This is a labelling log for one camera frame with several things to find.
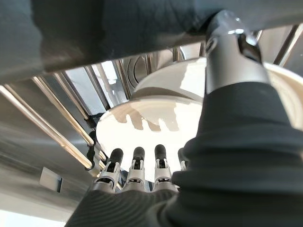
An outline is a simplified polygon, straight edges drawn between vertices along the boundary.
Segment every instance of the black fabric sleeve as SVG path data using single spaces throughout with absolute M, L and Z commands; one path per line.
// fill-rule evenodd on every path
M 197 136 L 175 172 L 180 194 L 149 213 L 152 226 L 303 226 L 303 132 L 273 87 L 245 82 L 208 94 Z

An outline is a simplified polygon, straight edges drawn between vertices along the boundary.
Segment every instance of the metal rack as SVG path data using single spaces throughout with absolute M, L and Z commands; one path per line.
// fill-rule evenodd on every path
M 303 32 L 303 24 L 293 26 L 290 31 L 288 37 L 286 38 L 279 54 L 277 55 L 274 64 L 278 64 L 280 66 L 284 66 L 287 62 L 292 49 L 294 48 L 296 42 L 298 41 L 301 33 Z M 260 40 L 263 31 L 255 32 L 257 40 Z M 174 47 L 172 50 L 173 53 L 173 62 L 178 62 L 184 59 L 184 53 L 180 50 L 180 47 Z M 205 56 L 205 43 L 201 43 L 199 56 Z M 145 67 L 147 74 L 152 73 L 152 58 L 149 53 L 143 55 L 145 59 Z M 116 70 L 117 76 L 121 81 L 125 96 L 127 99 L 131 98 L 131 90 L 129 87 L 127 74 L 125 73 L 123 61 L 115 60 L 112 61 L 114 68 Z M 98 70 L 102 70 L 102 65 L 98 65 Z M 102 105 L 105 110 L 110 109 L 110 104 L 106 98 L 105 91 L 102 89 L 98 78 L 92 68 L 91 65 L 84 67 L 88 78 L 90 79 Z M 65 72 L 56 72 L 53 74 L 57 83 L 66 93 L 68 98 L 72 101 L 72 103 L 76 106 L 78 111 L 80 112 L 83 119 L 88 122 L 92 132 L 95 131 L 96 125 L 93 122 L 94 116 L 91 116 L 87 110 L 87 107 L 79 95 L 77 89 L 73 86 L 73 83 L 66 75 Z M 68 111 L 68 109 L 61 103 L 59 98 L 56 96 L 52 88 L 46 82 L 43 77 L 33 77 L 32 81 L 39 87 L 39 89 L 44 93 L 44 95 L 48 98 L 48 100 L 60 111 L 62 116 L 70 123 L 73 129 L 85 140 L 89 151 L 93 149 L 98 150 L 97 159 L 94 157 L 88 158 L 83 153 L 81 153 L 74 145 L 72 145 L 62 134 L 60 134 L 56 128 L 54 128 L 46 119 L 44 119 L 39 113 L 37 113 L 22 97 L 18 95 L 18 93 L 9 85 L 0 86 L 0 93 L 6 97 L 24 116 L 30 119 L 37 127 L 39 127 L 43 132 L 49 135 L 53 140 L 55 140 L 65 151 L 71 154 L 75 159 L 77 159 L 87 170 L 89 170 L 92 176 L 97 176 L 101 169 L 105 167 L 107 156 L 102 151 L 101 146 L 96 141 L 96 138 L 92 138 L 92 136 L 87 133 L 83 127 L 78 123 L 78 121 L 73 117 L 73 115 Z

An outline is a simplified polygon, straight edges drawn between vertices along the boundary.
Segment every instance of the white plate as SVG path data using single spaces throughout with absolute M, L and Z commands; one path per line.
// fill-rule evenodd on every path
M 303 130 L 303 78 L 279 66 L 264 65 L 292 126 Z M 201 102 L 204 97 L 205 67 L 206 58 L 167 66 L 143 79 L 133 97 L 174 95 Z
M 145 179 L 154 181 L 154 148 L 163 144 L 172 172 L 180 170 L 178 150 L 195 137 L 202 105 L 170 96 L 151 96 L 107 111 L 97 124 L 97 139 L 105 153 L 121 148 L 121 167 L 129 170 L 136 147 L 145 150 Z

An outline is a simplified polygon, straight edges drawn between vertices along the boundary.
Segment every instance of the silver metal joint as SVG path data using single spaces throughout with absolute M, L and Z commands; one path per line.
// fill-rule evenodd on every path
M 223 10 L 206 32 L 206 93 L 241 82 L 270 84 L 257 39 L 232 12 Z

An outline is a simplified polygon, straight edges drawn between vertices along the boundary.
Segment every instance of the metal rod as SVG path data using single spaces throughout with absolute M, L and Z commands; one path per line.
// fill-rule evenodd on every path
M 94 88 L 95 88 L 95 90 L 96 90 L 96 92 L 97 92 L 97 94 L 98 94 L 98 96 L 99 96 L 99 98 L 100 98 L 100 100 L 101 100 L 104 108 L 106 110 L 109 110 L 110 109 L 110 105 L 109 105 L 109 103 L 108 103 L 108 101 L 106 99 L 106 96 L 105 96 L 105 94 L 104 94 L 104 92 L 102 90 L 102 87 L 101 87 L 101 85 L 100 85 L 100 83 L 98 81 L 98 78 L 97 78 L 97 76 L 96 76 L 96 74 L 95 74 L 92 66 L 91 65 L 85 66 L 84 69 L 85 69 L 87 75 L 89 76 L 89 79 L 90 79 L 92 85 L 94 86 Z
M 102 64 L 101 63 L 96 64 L 96 67 L 97 67 L 97 69 L 100 73 L 100 77 L 101 77 L 101 80 L 104 83 L 105 90 L 107 91 L 108 96 L 109 96 L 110 100 L 112 101 L 113 105 L 120 104 L 117 97 L 113 95 L 112 88 L 110 87 L 110 84 L 108 82 L 108 79 L 106 77 L 106 74 L 104 72 Z
M 74 103 L 74 105 L 77 107 L 79 112 L 82 114 L 83 118 L 85 120 L 88 120 L 89 114 L 86 112 L 86 110 L 81 106 L 79 100 L 76 98 L 76 93 L 73 91 L 72 87 L 66 80 L 66 78 L 62 75 L 62 73 L 54 73 L 53 76 L 57 80 L 58 84 L 61 86 L 61 88 L 65 91 L 67 96 L 70 98 L 70 100 Z
M 86 105 L 85 101 L 83 100 L 82 96 L 80 95 L 80 93 L 76 89 L 76 87 L 75 87 L 74 83 L 72 82 L 71 78 L 69 78 L 69 76 L 66 74 L 65 71 L 62 71 L 61 74 L 64 77 L 64 79 L 67 81 L 69 86 L 71 87 L 72 93 L 75 95 L 75 98 L 78 100 L 78 102 L 80 103 L 82 108 L 85 110 L 85 112 L 88 113 L 88 115 L 91 115 L 91 111 L 89 110 L 89 108 L 87 107 L 87 105 Z
M 283 43 L 274 64 L 279 65 L 281 67 L 285 66 L 291 51 L 296 44 L 297 40 L 299 39 L 301 33 L 303 31 L 303 24 L 294 25 L 289 32 L 288 37 L 286 38 L 285 42 Z
M 70 86 L 69 82 L 66 80 L 65 76 L 62 73 L 54 73 L 53 76 L 55 77 L 55 79 L 57 80 L 59 85 L 62 87 L 62 89 L 65 91 L 67 96 L 71 99 L 71 101 L 78 108 L 78 110 L 82 114 L 83 118 L 85 120 L 87 120 L 89 118 L 89 114 L 82 107 L 80 100 L 77 98 L 77 94 L 74 92 L 74 90 Z M 100 158 L 105 161 L 106 156 L 105 156 L 104 152 L 102 151 L 101 146 L 98 143 L 96 143 L 95 148 L 99 151 Z
M 78 134 L 83 137 L 85 142 L 89 146 L 94 145 L 94 140 L 85 132 L 81 125 L 76 121 L 76 119 L 70 114 L 70 112 L 63 106 L 57 96 L 52 92 L 49 86 L 44 82 L 41 77 L 33 77 L 32 81 L 40 88 L 40 90 L 45 94 L 49 101 L 56 106 L 60 113 L 65 117 L 65 119 L 72 125 L 72 127 L 78 132 Z
M 124 68 L 123 68 L 122 60 L 121 59 L 115 60 L 114 61 L 114 65 L 115 65 L 115 67 L 117 69 L 118 77 L 121 80 L 125 96 L 126 96 L 127 99 L 131 99 L 132 95 L 131 95 L 131 92 L 129 90 L 129 86 L 127 84 L 126 73 L 125 73 Z
M 102 150 L 101 146 L 98 144 L 98 142 L 96 142 L 95 148 L 99 151 L 99 156 L 100 156 L 101 160 L 105 161 L 106 156 L 105 156 L 104 151 Z
M 178 62 L 181 60 L 181 49 L 179 46 L 172 48 L 172 60 L 173 62 Z
M 76 158 L 87 169 L 92 167 L 91 162 L 50 123 L 33 110 L 9 85 L 0 86 L 3 94 L 21 113 L 31 120 L 42 131 L 55 140 L 63 149 Z
M 99 166 L 100 166 L 101 169 L 104 169 L 106 165 L 100 160 L 99 161 Z
M 152 54 L 151 53 L 145 54 L 144 60 L 145 60 L 147 75 L 150 75 L 152 73 Z
M 206 56 L 206 43 L 205 43 L 205 40 L 203 40 L 201 42 L 201 45 L 200 45 L 200 51 L 199 51 L 199 57 L 205 57 Z
M 263 34 L 263 30 L 260 30 L 260 31 L 257 32 L 257 34 L 256 34 L 256 40 L 258 42 L 260 41 L 260 38 L 261 38 L 262 34 Z

